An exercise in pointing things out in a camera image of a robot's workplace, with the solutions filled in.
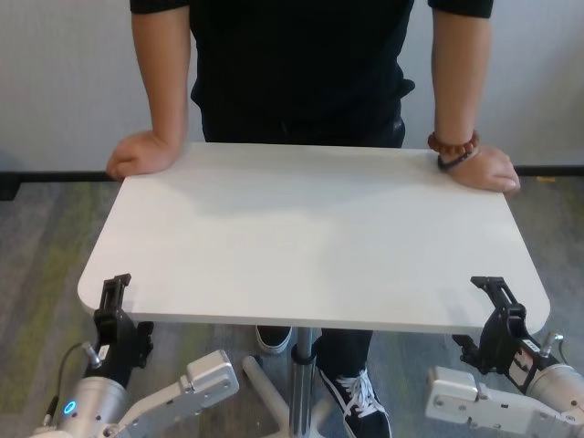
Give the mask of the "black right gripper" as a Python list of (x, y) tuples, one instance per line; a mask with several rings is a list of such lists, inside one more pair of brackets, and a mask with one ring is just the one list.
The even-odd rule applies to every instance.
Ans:
[[(481, 334), (477, 368), (482, 374), (507, 374), (516, 355), (525, 355), (527, 351), (525, 307), (516, 300), (502, 277), (472, 276), (470, 281), (488, 295), (494, 306)], [(470, 336), (452, 336), (452, 339), (461, 348), (461, 361), (476, 361), (478, 347)]]

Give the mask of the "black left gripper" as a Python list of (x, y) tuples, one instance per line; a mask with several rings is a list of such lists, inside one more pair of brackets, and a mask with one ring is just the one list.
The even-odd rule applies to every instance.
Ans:
[[(107, 347), (108, 351), (102, 364), (93, 371), (94, 377), (129, 381), (135, 367), (137, 329), (131, 319), (122, 312), (124, 291), (130, 281), (129, 273), (103, 281), (98, 312), (94, 314), (98, 333), (95, 350), (99, 352), (102, 347)], [(151, 340), (153, 330), (152, 321), (142, 321), (138, 324), (139, 365), (147, 364), (153, 350)]]

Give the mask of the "person's left hand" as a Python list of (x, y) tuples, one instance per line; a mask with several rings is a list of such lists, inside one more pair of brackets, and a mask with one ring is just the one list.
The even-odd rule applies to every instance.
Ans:
[(447, 174), (457, 183), (478, 190), (510, 194), (520, 189), (513, 163), (497, 148), (477, 149)]

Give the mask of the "person's right hand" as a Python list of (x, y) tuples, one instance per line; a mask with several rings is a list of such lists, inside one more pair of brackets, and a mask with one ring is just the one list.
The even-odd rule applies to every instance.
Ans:
[(114, 180), (162, 172), (181, 155), (183, 144), (167, 142), (151, 130), (132, 134), (119, 142), (110, 155), (106, 173)]

